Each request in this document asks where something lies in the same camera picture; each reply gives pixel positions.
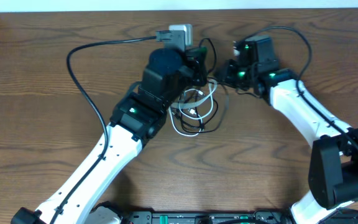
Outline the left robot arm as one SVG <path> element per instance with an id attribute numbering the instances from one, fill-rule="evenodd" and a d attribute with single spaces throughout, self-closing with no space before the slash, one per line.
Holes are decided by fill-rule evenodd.
<path id="1" fill-rule="evenodd" d="M 20 208 L 12 223 L 84 223 L 107 187 L 161 130 L 185 88 L 204 86 L 206 47 L 154 50 L 137 92 L 114 107 L 106 133 L 69 179 L 34 211 Z"/>

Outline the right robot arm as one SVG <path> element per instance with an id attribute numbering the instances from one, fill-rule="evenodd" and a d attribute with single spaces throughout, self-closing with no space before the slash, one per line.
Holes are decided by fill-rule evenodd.
<path id="1" fill-rule="evenodd" d="M 324 223 L 338 214 L 355 214 L 348 205 L 358 201 L 358 128 L 329 112 L 298 74 L 280 66 L 269 36 L 235 42 L 234 55 L 214 76 L 240 94 L 265 100 L 311 147 L 309 191 L 291 206 L 287 220 Z"/>

